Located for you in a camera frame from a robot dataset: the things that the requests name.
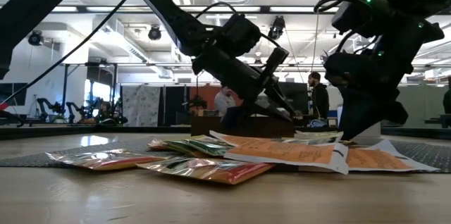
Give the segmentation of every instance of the red snack bag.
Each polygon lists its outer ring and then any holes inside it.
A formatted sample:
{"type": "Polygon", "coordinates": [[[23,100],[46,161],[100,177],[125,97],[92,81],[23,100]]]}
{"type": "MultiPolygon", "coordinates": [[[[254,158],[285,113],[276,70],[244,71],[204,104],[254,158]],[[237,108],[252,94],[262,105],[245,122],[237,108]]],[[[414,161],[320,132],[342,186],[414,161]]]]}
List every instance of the red snack bag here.
{"type": "Polygon", "coordinates": [[[175,157],[154,163],[138,164],[137,166],[169,175],[222,182],[229,185],[244,182],[274,167],[273,164],[267,163],[183,157],[175,157]]]}

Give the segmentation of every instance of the black shirt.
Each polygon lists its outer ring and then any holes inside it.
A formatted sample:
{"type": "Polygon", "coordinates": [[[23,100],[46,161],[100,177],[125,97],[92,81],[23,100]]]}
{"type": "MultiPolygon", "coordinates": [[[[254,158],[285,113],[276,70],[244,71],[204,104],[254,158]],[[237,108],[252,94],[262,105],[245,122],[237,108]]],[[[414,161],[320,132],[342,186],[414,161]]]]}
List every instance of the black shirt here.
{"type": "Polygon", "coordinates": [[[313,114],[317,118],[327,118],[329,112],[329,93],[326,88],[327,86],[319,83],[311,91],[313,114]]]}

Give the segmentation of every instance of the spotlight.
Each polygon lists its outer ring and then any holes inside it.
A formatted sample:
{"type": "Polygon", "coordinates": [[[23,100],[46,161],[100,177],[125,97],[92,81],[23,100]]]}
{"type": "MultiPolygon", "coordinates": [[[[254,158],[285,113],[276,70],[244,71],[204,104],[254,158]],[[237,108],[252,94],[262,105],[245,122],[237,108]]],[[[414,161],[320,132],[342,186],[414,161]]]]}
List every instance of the spotlight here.
{"type": "Polygon", "coordinates": [[[283,16],[277,15],[272,26],[269,28],[268,37],[272,40],[279,39],[283,34],[283,29],[285,28],[285,20],[283,16]]]}
{"type": "Polygon", "coordinates": [[[33,30],[30,37],[28,37],[28,44],[33,46],[41,46],[44,44],[44,38],[41,30],[33,30]]]}
{"type": "Polygon", "coordinates": [[[160,40],[161,38],[160,26],[158,25],[151,26],[148,36],[150,40],[160,40]]]}

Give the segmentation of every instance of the orange paper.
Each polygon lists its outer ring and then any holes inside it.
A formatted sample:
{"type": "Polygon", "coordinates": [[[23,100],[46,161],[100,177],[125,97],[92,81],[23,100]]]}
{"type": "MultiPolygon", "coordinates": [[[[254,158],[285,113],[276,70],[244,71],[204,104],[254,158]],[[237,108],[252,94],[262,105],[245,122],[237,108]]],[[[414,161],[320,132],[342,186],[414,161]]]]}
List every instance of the orange paper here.
{"type": "Polygon", "coordinates": [[[297,163],[329,164],[333,151],[333,145],[314,146],[257,139],[231,149],[228,154],[274,158],[297,163]]]}
{"type": "Polygon", "coordinates": [[[264,138],[254,138],[254,137],[239,137],[239,136],[230,136],[230,135],[223,135],[221,138],[226,141],[229,144],[235,145],[235,146],[241,146],[246,143],[252,143],[252,142],[270,142],[269,139],[264,138]]]}
{"type": "Polygon", "coordinates": [[[350,168],[410,169],[411,166],[380,150],[349,149],[346,163],[350,168]]]}

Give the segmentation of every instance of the patterned curtain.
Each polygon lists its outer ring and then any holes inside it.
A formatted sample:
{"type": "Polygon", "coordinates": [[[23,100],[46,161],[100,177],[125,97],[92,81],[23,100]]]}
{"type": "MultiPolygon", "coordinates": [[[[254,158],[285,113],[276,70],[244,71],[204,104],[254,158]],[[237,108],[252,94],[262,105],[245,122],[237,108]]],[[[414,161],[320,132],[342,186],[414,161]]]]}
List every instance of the patterned curtain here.
{"type": "Polygon", "coordinates": [[[158,126],[160,88],[140,86],[122,87],[123,114],[128,119],[124,126],[158,126]]]}

